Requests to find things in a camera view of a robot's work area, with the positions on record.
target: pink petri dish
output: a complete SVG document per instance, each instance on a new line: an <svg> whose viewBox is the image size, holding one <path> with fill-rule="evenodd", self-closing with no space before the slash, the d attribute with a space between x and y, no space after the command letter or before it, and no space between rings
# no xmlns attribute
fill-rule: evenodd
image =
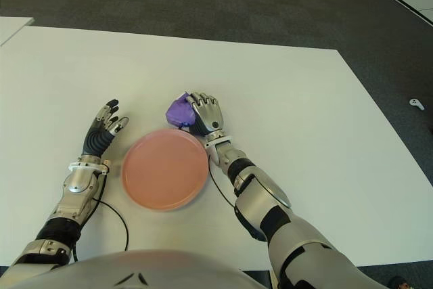
<svg viewBox="0 0 433 289"><path fill-rule="evenodd" d="M136 203L154 210L173 210L193 200L208 176L202 144L181 130L145 135L128 151L122 182Z"/></svg>

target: purple object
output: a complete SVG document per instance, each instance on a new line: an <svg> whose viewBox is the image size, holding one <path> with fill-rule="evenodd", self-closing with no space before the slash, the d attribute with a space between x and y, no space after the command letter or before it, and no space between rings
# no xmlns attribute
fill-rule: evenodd
<svg viewBox="0 0 433 289"><path fill-rule="evenodd" d="M176 99L165 113L167 122L176 127L188 127L196 121L196 113L187 101L188 93L185 92L181 97Z"/></svg>

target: white tabletop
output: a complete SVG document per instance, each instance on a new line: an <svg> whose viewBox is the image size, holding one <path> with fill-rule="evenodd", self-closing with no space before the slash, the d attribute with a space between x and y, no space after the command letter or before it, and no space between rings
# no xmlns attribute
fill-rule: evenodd
<svg viewBox="0 0 433 289"><path fill-rule="evenodd" d="M138 206L122 188L128 148L169 127L164 113L184 90L219 99L234 144L356 265L433 259L432 186L335 50L30 26L1 48L0 68L2 265L34 239L89 123L116 97L131 121L106 153L114 167L104 199L125 216L130 248L269 268L267 245L248 235L209 180L192 203L166 213ZM77 250L86 259L123 246L122 224L100 207Z"/></svg>
<svg viewBox="0 0 433 289"><path fill-rule="evenodd" d="M21 28L33 23L31 17L0 16L0 46L13 37Z"/></svg>

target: robotic arm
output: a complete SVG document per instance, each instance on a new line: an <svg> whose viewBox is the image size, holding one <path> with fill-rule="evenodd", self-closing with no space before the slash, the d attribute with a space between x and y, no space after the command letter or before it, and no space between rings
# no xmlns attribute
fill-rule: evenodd
<svg viewBox="0 0 433 289"><path fill-rule="evenodd" d="M1 277L10 285L28 277L66 265L80 238L81 229L93 213L91 201L109 173L109 162L101 161L111 141L128 123L128 118L110 118L118 110L118 101L109 101L98 112L86 135L83 152L69 165L71 174L63 183L63 196L48 217L36 239Z"/></svg>
<svg viewBox="0 0 433 289"><path fill-rule="evenodd" d="M257 240L268 243L281 289L385 288L361 273L307 221L295 215L277 184L223 131L218 101L205 93L187 98L196 113L189 130L206 138L205 148L228 176L237 200L235 214Z"/></svg>

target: gray carpet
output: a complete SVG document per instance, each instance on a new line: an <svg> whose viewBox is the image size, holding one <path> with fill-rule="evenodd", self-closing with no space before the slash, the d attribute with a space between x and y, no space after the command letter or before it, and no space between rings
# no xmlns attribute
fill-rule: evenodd
<svg viewBox="0 0 433 289"><path fill-rule="evenodd" d="M433 181L433 28L392 0L0 1L2 16L39 26L337 49ZM426 111L409 106L411 97ZM362 270L433 288L432 262Z"/></svg>

